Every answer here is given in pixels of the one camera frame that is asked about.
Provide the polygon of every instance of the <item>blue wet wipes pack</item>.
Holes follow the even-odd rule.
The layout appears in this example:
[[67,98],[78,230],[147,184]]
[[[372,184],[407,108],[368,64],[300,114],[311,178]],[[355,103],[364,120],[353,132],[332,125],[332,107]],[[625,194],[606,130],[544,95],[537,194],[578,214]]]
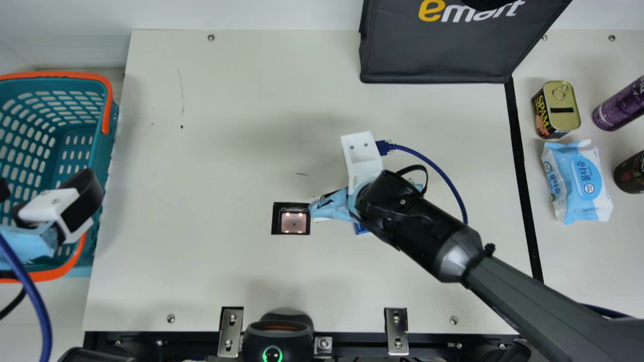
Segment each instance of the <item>blue wet wipes pack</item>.
[[612,201],[601,177],[599,151],[591,140],[546,142],[541,160],[557,219],[565,225],[577,220],[609,220]]

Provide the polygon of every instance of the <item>white wall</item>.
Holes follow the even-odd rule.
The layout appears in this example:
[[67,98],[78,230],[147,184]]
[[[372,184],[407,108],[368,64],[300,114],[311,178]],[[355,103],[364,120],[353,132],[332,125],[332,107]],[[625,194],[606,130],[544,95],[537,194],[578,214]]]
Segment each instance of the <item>white wall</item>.
[[32,70],[34,67],[25,58],[0,41],[0,75]]
[[[123,66],[134,28],[356,30],[362,2],[3,0],[0,41],[39,68]],[[642,30],[642,14],[643,0],[574,0],[553,28]]]

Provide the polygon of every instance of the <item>white tabletop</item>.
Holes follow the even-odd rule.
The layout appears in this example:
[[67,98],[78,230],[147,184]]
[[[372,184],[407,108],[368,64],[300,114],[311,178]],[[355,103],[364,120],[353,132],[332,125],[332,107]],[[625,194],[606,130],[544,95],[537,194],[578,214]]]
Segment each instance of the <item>white tabletop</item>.
[[[609,41],[608,36],[616,36]],[[615,167],[644,149],[644,119],[603,131],[592,110],[644,73],[644,32],[552,31],[514,74],[526,175],[545,283],[580,303],[644,317],[644,196],[624,193],[612,180]],[[546,81],[570,82],[582,126],[561,143],[590,138],[599,147],[601,172],[614,210],[603,222],[565,226],[554,217],[541,165],[544,141],[535,132],[530,98]]]
[[[345,186],[340,136],[370,130],[442,166],[484,242],[530,273],[503,85],[360,83],[356,32],[207,34],[132,34],[85,330],[213,331],[244,306],[245,325],[291,307],[316,330],[383,332],[383,308],[407,307],[414,333],[514,333],[350,223],[270,235],[272,203]],[[460,217],[435,173],[427,198]]]

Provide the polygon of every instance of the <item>blue cable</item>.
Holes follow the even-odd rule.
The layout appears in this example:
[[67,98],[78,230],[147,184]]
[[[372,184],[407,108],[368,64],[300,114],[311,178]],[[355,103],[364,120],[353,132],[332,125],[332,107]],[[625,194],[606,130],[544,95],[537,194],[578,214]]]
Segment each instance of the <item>blue cable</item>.
[[2,234],[0,234],[0,251],[5,255],[6,262],[14,270],[16,278],[23,284],[27,295],[32,300],[43,332],[43,349],[41,350],[40,362],[49,362],[49,357],[52,354],[52,324],[49,320],[49,314],[47,314],[47,308],[45,308],[43,299],[40,297],[40,293],[38,293],[38,289],[33,284],[31,277]]
[[468,224],[468,212],[465,210],[465,204],[463,203],[463,199],[460,198],[459,192],[456,190],[456,187],[454,184],[451,183],[450,178],[443,172],[443,170],[440,169],[440,167],[433,163],[430,159],[425,157],[422,153],[419,153],[418,151],[414,151],[411,148],[407,148],[405,146],[401,146],[399,144],[394,144],[389,141],[377,141],[375,145],[378,147],[378,151],[380,152],[381,156],[385,156],[389,151],[393,151],[395,149],[399,149],[403,152],[407,152],[411,155],[414,155],[418,157],[419,159],[425,161],[428,165],[431,166],[431,168],[434,169],[434,171],[438,172],[438,174],[445,180],[445,183],[450,187],[451,192],[454,194],[454,197],[456,198],[456,201],[459,203],[460,207],[460,213],[463,215],[463,223],[465,225]]

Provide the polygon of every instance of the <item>metal bracket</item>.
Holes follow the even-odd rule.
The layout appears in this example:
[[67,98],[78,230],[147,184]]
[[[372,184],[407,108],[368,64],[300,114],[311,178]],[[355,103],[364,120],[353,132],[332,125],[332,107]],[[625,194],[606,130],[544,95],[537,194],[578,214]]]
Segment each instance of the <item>metal bracket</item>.
[[387,333],[389,356],[408,356],[407,308],[384,309],[384,331]]
[[219,322],[219,349],[217,356],[236,358],[239,356],[242,339],[243,309],[224,308]]
[[314,341],[313,356],[317,358],[331,358],[333,350],[332,337],[316,337]]

